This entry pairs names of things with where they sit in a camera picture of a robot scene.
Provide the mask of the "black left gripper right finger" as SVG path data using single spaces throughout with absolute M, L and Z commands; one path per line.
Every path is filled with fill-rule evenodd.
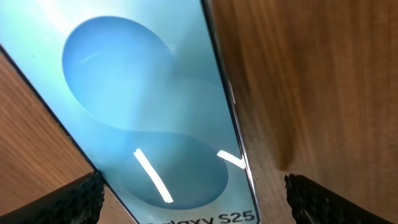
M 303 175 L 284 180 L 296 224 L 392 224 Z

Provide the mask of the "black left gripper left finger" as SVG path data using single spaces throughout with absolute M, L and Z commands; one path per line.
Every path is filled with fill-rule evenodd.
M 1 216 L 1 224 L 97 224 L 104 182 L 92 172 Z

